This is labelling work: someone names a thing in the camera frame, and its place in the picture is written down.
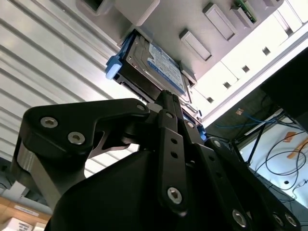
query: cardboard box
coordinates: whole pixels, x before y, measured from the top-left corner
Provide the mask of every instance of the cardboard box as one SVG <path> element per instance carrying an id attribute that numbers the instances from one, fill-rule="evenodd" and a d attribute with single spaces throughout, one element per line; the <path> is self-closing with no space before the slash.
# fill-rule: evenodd
<path id="1" fill-rule="evenodd" d="M 2 231 L 32 231 L 33 226 L 16 218 L 9 219 L 2 226 Z"/>
<path id="2" fill-rule="evenodd" d="M 0 224 L 11 218 L 16 218 L 35 226 L 36 223 L 47 224 L 51 216 L 0 197 Z"/>
<path id="3" fill-rule="evenodd" d="M 46 228 L 45 224 L 36 223 L 35 227 L 33 228 L 33 231 L 44 231 L 45 228 Z"/>

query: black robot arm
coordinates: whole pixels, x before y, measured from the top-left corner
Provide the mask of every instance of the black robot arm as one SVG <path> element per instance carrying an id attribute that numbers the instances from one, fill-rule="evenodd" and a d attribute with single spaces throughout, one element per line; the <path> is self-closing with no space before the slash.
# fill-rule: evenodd
<path id="1" fill-rule="evenodd" d="M 139 150 L 85 179 L 88 158 Z M 294 215 L 246 164 L 183 119 L 178 97 L 29 109 L 12 162 L 53 210 L 47 231 L 298 231 Z"/>

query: corrugated metal wall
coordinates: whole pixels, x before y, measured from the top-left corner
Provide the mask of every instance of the corrugated metal wall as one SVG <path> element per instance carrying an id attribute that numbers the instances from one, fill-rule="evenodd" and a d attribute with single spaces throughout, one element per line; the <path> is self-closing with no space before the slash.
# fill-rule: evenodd
<path id="1" fill-rule="evenodd" d="M 118 50 L 78 13 L 73 0 L 1 0 L 0 156 L 12 159 L 23 114 L 30 107 L 136 98 L 105 78 L 105 64 Z M 107 159 L 87 163 L 90 172 L 116 161 Z"/>

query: screw hole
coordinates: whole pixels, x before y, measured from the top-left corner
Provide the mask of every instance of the screw hole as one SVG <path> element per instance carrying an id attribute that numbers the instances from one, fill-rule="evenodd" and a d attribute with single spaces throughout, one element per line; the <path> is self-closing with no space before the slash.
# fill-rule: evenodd
<path id="1" fill-rule="evenodd" d="M 138 104 L 137 107 L 138 107 L 140 110 L 145 111 L 144 106 Z"/>
<path id="2" fill-rule="evenodd" d="M 216 172 L 216 175 L 218 176 L 218 178 L 222 178 L 222 175 L 219 172 Z"/>
<path id="3" fill-rule="evenodd" d="M 173 118 L 173 115 L 170 114 L 169 112 L 167 112 L 166 115 L 167 115 L 169 118 Z"/>
<path id="4" fill-rule="evenodd" d="M 174 144 L 178 143 L 178 141 L 176 139 L 171 139 L 171 142 L 173 142 Z"/>
<path id="5" fill-rule="evenodd" d="M 173 158 L 176 158 L 176 159 L 178 158 L 178 154 L 176 154 L 175 152 L 171 152 L 171 155 Z"/>
<path id="6" fill-rule="evenodd" d="M 54 125 L 54 121 L 49 119 L 49 120 L 46 120 L 45 122 L 46 124 L 49 124 L 49 125 Z"/>
<path id="7" fill-rule="evenodd" d="M 74 135 L 73 138 L 78 141 L 81 139 L 78 135 Z"/>

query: white metal panel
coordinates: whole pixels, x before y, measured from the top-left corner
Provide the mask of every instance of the white metal panel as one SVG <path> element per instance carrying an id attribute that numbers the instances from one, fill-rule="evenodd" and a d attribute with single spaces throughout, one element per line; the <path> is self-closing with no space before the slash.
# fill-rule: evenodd
<path id="1" fill-rule="evenodd" d="M 287 39 L 288 35 L 271 15 L 221 61 L 236 77 L 251 78 L 269 62 L 262 50 L 267 47 L 273 53 Z"/>
<path id="2" fill-rule="evenodd" d="M 227 90 L 223 83 L 228 82 L 230 85 L 233 85 L 237 80 L 234 74 L 222 62 L 218 62 L 199 79 L 195 88 L 205 97 L 216 99 Z"/>
<path id="3" fill-rule="evenodd" d="M 121 150 L 121 151 L 111 151 L 109 153 L 116 158 L 123 159 L 124 157 L 130 155 L 132 152 L 130 152 L 129 150 Z"/>
<path id="4" fill-rule="evenodd" d="M 252 92 L 257 86 L 263 83 L 282 66 L 298 55 L 308 46 L 308 24 L 303 25 L 299 30 L 283 42 L 275 52 L 275 58 L 262 68 L 252 78 L 241 78 L 237 86 L 230 88 L 223 100 L 213 105 L 211 110 L 203 117 L 203 126 L 206 128 L 217 118 L 238 103 L 247 94 Z"/>
<path id="5" fill-rule="evenodd" d="M 302 21 L 305 23 L 308 21 L 308 1 L 307 0 L 288 0 L 293 9 L 295 10 L 296 14 Z"/>
<path id="6" fill-rule="evenodd" d="M 195 102 L 194 105 L 201 111 L 201 114 L 206 113 L 211 106 L 206 96 L 202 95 L 196 88 L 191 89 L 191 98 Z"/>
<path id="7" fill-rule="evenodd" d="M 23 114 L 38 105 L 138 98 L 105 78 L 106 62 L 119 48 L 103 31 L 70 6 L 51 0 L 0 2 L 0 157 L 12 160 Z M 85 176 L 136 150 L 136 145 L 86 162 Z M 35 209 L 14 189 L 3 196 Z"/>
<path id="8" fill-rule="evenodd" d="M 302 26 L 300 18 L 288 0 L 284 1 L 277 11 L 283 16 L 286 23 L 289 25 L 293 32 L 297 31 Z"/>

